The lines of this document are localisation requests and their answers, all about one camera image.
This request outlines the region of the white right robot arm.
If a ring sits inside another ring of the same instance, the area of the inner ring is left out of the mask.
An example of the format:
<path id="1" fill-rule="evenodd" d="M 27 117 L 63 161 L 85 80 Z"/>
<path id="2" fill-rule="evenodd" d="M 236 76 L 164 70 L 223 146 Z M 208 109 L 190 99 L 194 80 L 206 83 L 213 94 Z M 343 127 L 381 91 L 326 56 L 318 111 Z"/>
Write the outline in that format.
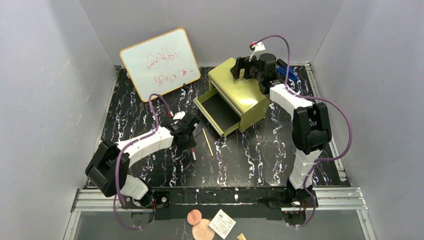
<path id="1" fill-rule="evenodd" d="M 291 135 L 296 154 L 285 192 L 260 198 L 259 201 L 303 204 L 314 198 L 312 176 L 317 159 L 332 138 L 328 107 L 293 92 L 278 76 L 279 63 L 281 60 L 271 53 L 262 53 L 259 57 L 238 57 L 230 72 L 236 80 L 240 74 L 245 79 L 256 80 L 259 91 L 291 116 Z"/>

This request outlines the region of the dark red makeup pencil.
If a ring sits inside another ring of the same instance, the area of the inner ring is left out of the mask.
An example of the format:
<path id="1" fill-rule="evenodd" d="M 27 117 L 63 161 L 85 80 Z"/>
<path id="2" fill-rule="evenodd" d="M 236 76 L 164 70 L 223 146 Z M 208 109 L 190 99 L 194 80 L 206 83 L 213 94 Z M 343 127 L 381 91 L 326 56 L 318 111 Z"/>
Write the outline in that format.
<path id="1" fill-rule="evenodd" d="M 196 158 L 196 153 L 195 153 L 195 149 L 194 148 L 191 148 L 191 155 L 192 155 L 193 161 L 196 161 L 197 158 Z"/>

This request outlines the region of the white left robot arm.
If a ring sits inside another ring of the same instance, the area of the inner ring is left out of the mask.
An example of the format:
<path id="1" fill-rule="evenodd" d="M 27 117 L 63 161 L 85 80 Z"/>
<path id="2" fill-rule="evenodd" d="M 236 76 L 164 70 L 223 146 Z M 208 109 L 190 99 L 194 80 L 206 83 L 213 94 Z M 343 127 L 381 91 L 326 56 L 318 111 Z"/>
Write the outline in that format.
<path id="1" fill-rule="evenodd" d="M 141 207 L 150 207 L 154 203 L 154 191 L 145 180 L 130 175 L 130 167 L 173 146 L 179 150 L 194 148 L 194 131 L 199 125 L 198 117 L 179 112 L 164 120 L 158 128 L 137 137 L 119 142 L 103 140 L 86 167 L 85 175 L 105 197 L 121 194 L 137 201 Z"/>

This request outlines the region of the green metal drawer box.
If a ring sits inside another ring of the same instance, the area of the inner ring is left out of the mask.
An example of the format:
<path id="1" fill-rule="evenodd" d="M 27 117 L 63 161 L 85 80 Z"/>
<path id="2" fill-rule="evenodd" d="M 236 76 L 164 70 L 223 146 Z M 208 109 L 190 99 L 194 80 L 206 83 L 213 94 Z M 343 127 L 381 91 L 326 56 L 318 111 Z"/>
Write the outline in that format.
<path id="1" fill-rule="evenodd" d="M 209 91 L 194 99 L 221 137 L 235 130 L 242 132 L 262 121 L 270 105 L 255 79 L 242 76 L 234 79 L 230 69 L 235 64 L 236 60 L 231 57 L 210 70 L 207 74 Z"/>

